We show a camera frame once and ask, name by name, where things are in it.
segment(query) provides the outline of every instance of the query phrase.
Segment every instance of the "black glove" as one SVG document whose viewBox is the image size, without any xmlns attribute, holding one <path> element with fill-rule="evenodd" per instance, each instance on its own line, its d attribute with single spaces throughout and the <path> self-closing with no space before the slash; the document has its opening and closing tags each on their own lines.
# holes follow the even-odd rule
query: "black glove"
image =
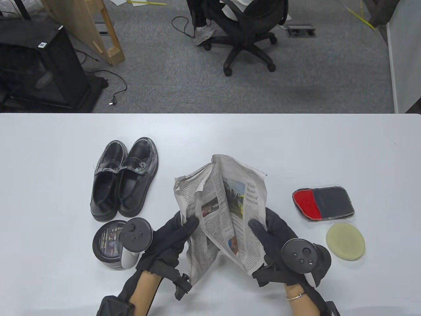
<svg viewBox="0 0 421 316">
<path fill-rule="evenodd" d="M 266 252 L 264 258 L 268 265 L 260 268 L 253 274 L 253 276 L 258 279 L 259 286 L 264 286 L 268 283 L 267 281 L 260 282 L 257 277 L 259 274 L 262 274 L 264 270 L 281 272 L 278 272 L 277 274 L 282 276 L 282 283 L 285 283 L 286 285 L 299 284 L 305 281 L 305 277 L 302 274 L 295 273 L 289 269 L 282 259 L 282 247 L 288 240 L 297 238 L 297 235 L 278 214 L 269 208 L 266 208 L 267 231 L 258 220 L 250 220 L 248 226 L 261 242 L 263 249 Z"/>
<path fill-rule="evenodd" d="M 304 292 L 319 308 L 322 315 L 327 313 L 328 307 L 320 294 L 314 287 L 309 285 L 303 274 L 291 270 L 282 259 L 282 247 L 290 239 L 297 238 L 297 235 L 278 214 L 268 208 L 266 208 L 266 225 L 267 231 L 257 220 L 248 222 L 248 226 L 261 242 L 266 252 L 265 261 L 268 265 L 262 266 L 253 273 L 253 277 L 257 279 L 259 286 L 265 286 L 269 282 L 285 283 L 288 286 L 300 284 Z M 312 275 L 316 284 L 319 285 L 320 280 L 326 275 L 330 267 L 331 257 L 325 247 L 314 245 L 317 249 L 318 260 Z"/>
<path fill-rule="evenodd" d="M 175 267 L 179 264 L 179 255 L 183 252 L 184 244 L 199 225 L 199 219 L 192 216 L 181 225 L 180 212 L 170 219 L 164 226 L 153 233 L 152 243 L 141 256 L 136 272 L 126 281 L 118 299 L 128 302 L 136 289 L 142 271 L 149 271 L 163 278 L 168 278 L 176 285 L 178 300 L 191 289 L 187 281 L 188 276 L 180 276 Z"/>
</svg>

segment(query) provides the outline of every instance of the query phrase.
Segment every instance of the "round sponge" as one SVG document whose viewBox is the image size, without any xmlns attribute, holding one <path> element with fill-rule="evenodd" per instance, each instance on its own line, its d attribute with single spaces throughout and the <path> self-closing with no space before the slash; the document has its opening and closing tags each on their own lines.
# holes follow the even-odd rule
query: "round sponge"
<svg viewBox="0 0 421 316">
<path fill-rule="evenodd" d="M 355 261 L 365 252 L 365 241 L 360 231 L 351 224 L 337 223 L 326 234 L 331 252 L 341 259 Z"/>
</svg>

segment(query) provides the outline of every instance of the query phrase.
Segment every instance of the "red fabric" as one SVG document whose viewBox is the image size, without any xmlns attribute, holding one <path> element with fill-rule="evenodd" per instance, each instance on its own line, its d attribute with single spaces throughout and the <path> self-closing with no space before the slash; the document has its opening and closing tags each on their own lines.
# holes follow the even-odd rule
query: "red fabric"
<svg viewBox="0 0 421 316">
<path fill-rule="evenodd" d="M 300 211 L 311 220 L 322 220 L 322 214 L 314 199 L 313 190 L 303 189 L 294 192 L 293 199 Z"/>
</svg>

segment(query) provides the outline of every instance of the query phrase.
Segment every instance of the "red and gray cloth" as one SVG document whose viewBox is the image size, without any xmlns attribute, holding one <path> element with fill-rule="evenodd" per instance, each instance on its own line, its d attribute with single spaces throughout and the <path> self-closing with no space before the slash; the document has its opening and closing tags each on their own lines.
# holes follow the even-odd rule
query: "red and gray cloth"
<svg viewBox="0 0 421 316">
<path fill-rule="evenodd" d="M 346 218 L 355 212 L 348 193 L 342 187 L 300 189 L 292 197 L 299 211 L 313 221 Z"/>
</svg>

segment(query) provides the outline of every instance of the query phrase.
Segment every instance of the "chair base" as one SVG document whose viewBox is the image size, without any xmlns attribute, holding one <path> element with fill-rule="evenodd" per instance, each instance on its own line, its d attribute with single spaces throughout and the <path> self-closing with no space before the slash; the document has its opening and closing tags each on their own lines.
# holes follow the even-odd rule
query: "chair base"
<svg viewBox="0 0 421 316">
<path fill-rule="evenodd" d="M 277 38 L 275 36 L 274 33 L 269 32 L 269 33 L 265 33 L 263 35 L 260 35 L 256 38 L 256 42 L 260 42 L 261 40 L 270 40 L 270 43 L 272 45 L 276 44 L 277 42 Z M 251 46 L 244 46 L 242 44 L 236 43 L 233 38 L 229 37 L 229 36 L 215 36 L 215 37 L 211 37 L 208 40 L 204 41 L 203 43 L 200 44 L 200 46 L 203 46 L 203 48 L 206 51 L 209 51 L 212 48 L 212 44 L 223 44 L 223 45 L 230 45 L 233 46 L 232 50 L 230 51 L 228 57 L 226 58 L 225 62 L 224 62 L 224 74 L 229 77 L 232 75 L 232 69 L 231 69 L 231 64 L 234 61 L 235 57 L 237 57 L 237 55 L 241 52 L 241 51 L 248 51 L 250 53 L 252 53 L 254 56 L 260 58 L 261 60 L 263 60 L 266 65 L 267 65 L 267 69 L 270 72 L 274 72 L 276 70 L 276 66 L 273 63 L 272 58 L 270 58 L 268 56 L 268 54 L 266 54 L 263 50 L 261 50 L 259 47 L 257 47 L 256 45 L 251 45 Z"/>
</svg>

